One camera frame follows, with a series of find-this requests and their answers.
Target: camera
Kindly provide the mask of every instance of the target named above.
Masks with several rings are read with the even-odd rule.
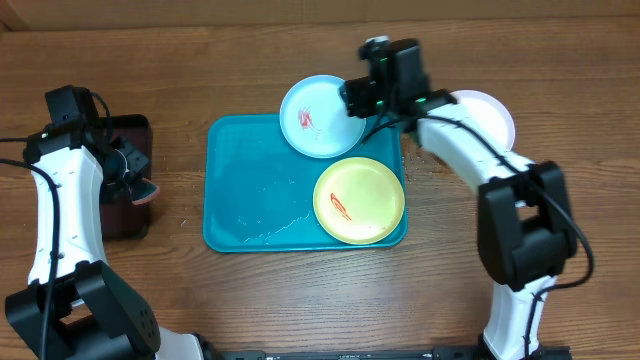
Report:
[[[378,114],[380,106],[385,112],[402,113],[419,99],[430,97],[429,77],[422,69],[416,39],[369,39],[358,55],[368,62],[369,75],[348,80],[340,88],[349,116],[368,118]]]

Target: teal tray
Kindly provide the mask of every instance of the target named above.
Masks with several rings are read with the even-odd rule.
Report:
[[[368,120],[365,134],[373,126]],[[384,248],[404,238],[402,220],[386,238],[369,245],[336,240],[313,212],[313,189],[322,172],[344,158],[361,156],[389,167],[404,189],[400,135],[385,129],[344,155],[314,159],[285,140],[277,114],[235,115],[209,129],[202,233],[225,253]]]

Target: black cable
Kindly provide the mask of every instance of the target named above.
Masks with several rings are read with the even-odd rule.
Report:
[[[384,124],[382,124],[382,125],[378,125],[378,126],[376,126],[375,128],[371,129],[371,131],[369,131],[369,133],[367,134],[367,136],[365,136],[365,137],[362,139],[362,144],[366,143],[366,142],[367,142],[367,140],[369,140],[369,139],[370,139],[370,138],[371,138],[375,133],[377,133],[378,131],[380,131],[380,130],[382,130],[382,129],[386,129],[386,128],[388,128],[388,127],[390,127],[390,126],[393,126],[393,125],[395,125],[395,124],[397,124],[397,123],[401,123],[401,122],[403,122],[403,121],[407,121],[407,119],[406,119],[406,118],[402,118],[402,117],[400,117],[400,118],[397,118],[397,119],[395,119],[395,120],[389,120],[389,121],[387,121],[386,123],[384,123]]]
[[[31,170],[42,176],[49,190],[51,191],[51,200],[53,200],[53,240],[51,243],[51,267],[49,269],[49,282],[47,283],[47,294],[44,300],[44,314],[42,318],[42,332],[40,337],[40,360],[47,358],[47,337],[49,335],[49,318],[51,317],[51,302],[53,299],[53,283],[58,273],[58,253],[60,251],[60,200],[58,199],[58,189],[53,179],[43,170],[20,161],[0,159],[0,164],[18,166],[27,170]]]
[[[582,244],[582,247],[584,248],[584,251],[587,254],[588,267],[587,267],[587,273],[582,278],[566,284],[548,286],[544,289],[541,289],[533,296],[533,302],[531,303],[531,309],[529,310],[529,319],[527,320],[527,328],[525,330],[525,335],[524,335],[525,360],[530,359],[529,343],[531,341],[531,328],[533,327],[533,318],[535,317],[536,307],[538,306],[538,301],[542,301],[542,295],[553,290],[578,287],[586,283],[591,278],[591,276],[593,275],[593,271],[595,269],[595,260],[593,257],[593,252],[591,250],[591,246],[589,245],[589,242],[587,241],[587,237],[582,233],[582,230],[580,230],[580,228],[576,225],[575,222],[571,220],[569,215],[562,209],[562,207],[560,207],[560,205],[558,205],[558,203],[556,203],[546,192],[540,189],[540,187],[538,187],[536,191],[538,192],[538,194],[544,197],[544,200],[549,205],[551,205],[551,207],[553,207],[560,214],[560,216],[564,218],[567,224],[571,226],[573,231],[576,232],[576,235],[580,239],[580,243]]]
[[[27,138],[4,138],[0,142],[27,142]]]
[[[465,123],[463,123],[461,121],[458,121],[458,120],[449,119],[449,118],[445,118],[445,117],[441,117],[441,116],[428,115],[428,114],[424,114],[424,113],[423,113],[423,116],[421,118],[432,119],[432,120],[445,122],[447,124],[455,125],[457,127],[460,127],[462,129],[466,130],[468,133],[473,135],[473,137],[475,137],[496,159],[498,159],[498,161],[500,162],[501,165],[503,165],[504,167],[506,167],[507,169],[509,169],[511,172],[513,172],[516,175],[523,174],[522,171],[518,170],[515,166],[513,166],[511,163],[509,163],[505,159],[504,156],[500,155],[500,153],[498,153],[480,134],[478,134],[472,127],[468,126],[467,124],[465,124]],[[560,216],[562,216],[562,218],[567,223],[567,225],[569,225],[572,228],[572,230],[576,233],[577,237],[580,239],[580,243],[582,244],[582,247],[584,248],[585,253],[587,254],[588,267],[587,267],[587,273],[582,278],[580,278],[579,280],[576,280],[576,281],[573,281],[573,282],[569,282],[569,283],[566,283],[566,284],[557,284],[557,285],[548,286],[548,287],[546,287],[544,289],[541,289],[540,291],[538,291],[533,296],[533,302],[531,303],[531,309],[529,310],[529,319],[527,321],[527,328],[526,328],[525,334],[524,334],[524,358],[525,358],[525,360],[530,359],[529,342],[531,341],[531,328],[533,327],[533,319],[535,317],[536,307],[538,305],[538,302],[542,301],[542,296],[544,294],[550,292],[550,291],[553,291],[553,290],[574,288],[574,287],[578,287],[578,286],[586,283],[591,278],[591,276],[593,275],[593,271],[595,269],[595,260],[594,260],[593,252],[591,250],[591,246],[589,245],[589,242],[587,241],[587,237],[584,235],[582,230],[580,230],[578,225],[562,209],[562,207],[560,205],[558,205],[558,203],[555,202],[555,200],[553,200],[549,196],[549,194],[547,194],[542,188],[540,188],[540,186],[538,186],[538,184],[533,182],[533,180],[531,180],[531,179],[529,179],[529,180],[530,180],[529,182],[530,182],[532,188],[536,191],[536,193],[538,193],[538,195],[540,195],[547,204],[549,204],[555,211],[557,211],[558,214],[560,214]]]
[[[109,112],[109,107],[107,106],[107,103],[104,102],[104,100],[102,100],[102,97],[98,93],[92,92],[91,95],[95,97],[100,102],[100,104],[102,104],[102,107],[104,108],[104,112],[107,114],[107,134],[105,135],[105,138],[107,140],[107,144],[110,144],[111,137],[113,136],[113,121],[111,120],[111,113]]]
[[[397,84],[394,84],[393,86],[391,86],[391,90],[387,92],[387,98],[384,100],[383,104],[382,104],[382,110],[380,111],[380,113],[378,113],[378,116],[376,118],[376,122],[373,124],[373,129],[371,129],[371,131],[369,131],[369,133],[362,139],[362,144],[364,144],[365,142],[367,142],[367,140],[369,140],[375,133],[377,133],[378,131],[382,130],[382,129],[386,129],[388,127],[393,126],[394,124],[397,124],[398,122],[394,122],[392,124],[389,124],[388,122],[384,124],[384,126],[379,126],[380,121],[382,121],[382,118],[387,115],[387,112],[389,111],[389,109],[393,109],[394,108],[394,100],[395,100],[395,93],[396,90],[398,88]]]

